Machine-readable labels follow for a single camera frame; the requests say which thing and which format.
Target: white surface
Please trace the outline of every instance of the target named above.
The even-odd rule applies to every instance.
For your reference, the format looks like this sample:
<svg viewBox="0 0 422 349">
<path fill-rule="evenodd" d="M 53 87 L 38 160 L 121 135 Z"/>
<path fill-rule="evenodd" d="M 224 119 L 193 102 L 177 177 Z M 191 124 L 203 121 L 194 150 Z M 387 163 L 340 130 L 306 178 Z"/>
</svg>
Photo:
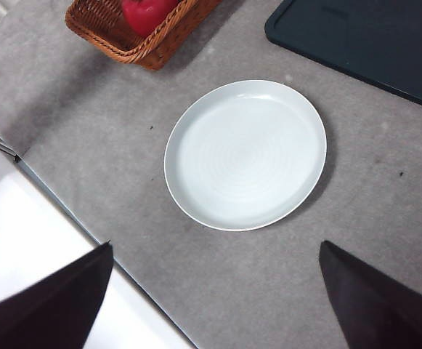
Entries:
<svg viewBox="0 0 422 349">
<path fill-rule="evenodd" d="M 0 300 L 92 248 L 78 227 L 0 152 Z M 85 348 L 191 346 L 114 269 Z"/>
<path fill-rule="evenodd" d="M 215 89 L 171 133 L 164 170 L 171 195 L 211 228 L 250 230 L 292 212 L 325 163 L 319 114 L 297 91 L 271 81 Z"/>
</svg>

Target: red fruit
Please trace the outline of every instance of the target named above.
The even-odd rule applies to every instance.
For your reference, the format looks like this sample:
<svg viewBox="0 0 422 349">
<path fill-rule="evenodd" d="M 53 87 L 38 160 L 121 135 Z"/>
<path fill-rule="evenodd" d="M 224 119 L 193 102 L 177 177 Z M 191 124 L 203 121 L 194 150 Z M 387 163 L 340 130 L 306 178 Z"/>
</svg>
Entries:
<svg viewBox="0 0 422 349">
<path fill-rule="evenodd" d="M 122 12 L 131 29 L 145 38 L 178 3 L 179 0 L 122 0 Z"/>
</svg>

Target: basket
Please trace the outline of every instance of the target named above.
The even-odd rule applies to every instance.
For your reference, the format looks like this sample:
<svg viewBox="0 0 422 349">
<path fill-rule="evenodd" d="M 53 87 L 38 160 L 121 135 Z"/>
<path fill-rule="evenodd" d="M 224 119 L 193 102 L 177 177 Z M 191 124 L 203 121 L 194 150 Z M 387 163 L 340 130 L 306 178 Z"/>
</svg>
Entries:
<svg viewBox="0 0 422 349">
<path fill-rule="evenodd" d="M 124 20 L 121 0 L 75 0 L 65 23 L 114 60 L 158 70 L 220 1 L 181 0 L 146 39 Z"/>
</svg>

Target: dark cutting board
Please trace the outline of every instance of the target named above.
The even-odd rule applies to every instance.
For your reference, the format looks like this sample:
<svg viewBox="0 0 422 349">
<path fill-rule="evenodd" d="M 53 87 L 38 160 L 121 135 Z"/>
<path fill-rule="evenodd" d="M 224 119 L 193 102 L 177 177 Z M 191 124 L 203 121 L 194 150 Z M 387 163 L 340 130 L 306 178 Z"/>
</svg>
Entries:
<svg viewBox="0 0 422 349">
<path fill-rule="evenodd" d="M 277 45 L 422 104 L 422 1 L 285 0 L 265 30 Z"/>
</svg>

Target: plate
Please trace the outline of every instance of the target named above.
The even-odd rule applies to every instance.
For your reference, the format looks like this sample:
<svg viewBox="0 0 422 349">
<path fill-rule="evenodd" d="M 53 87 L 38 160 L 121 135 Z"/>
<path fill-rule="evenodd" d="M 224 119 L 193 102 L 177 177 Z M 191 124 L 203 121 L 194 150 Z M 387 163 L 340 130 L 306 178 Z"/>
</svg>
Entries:
<svg viewBox="0 0 422 349">
<path fill-rule="evenodd" d="M 164 172 L 176 204 L 195 221 L 242 231 L 272 224 L 311 193 L 327 140 L 318 112 L 272 81 L 225 85 L 176 123 Z"/>
</svg>

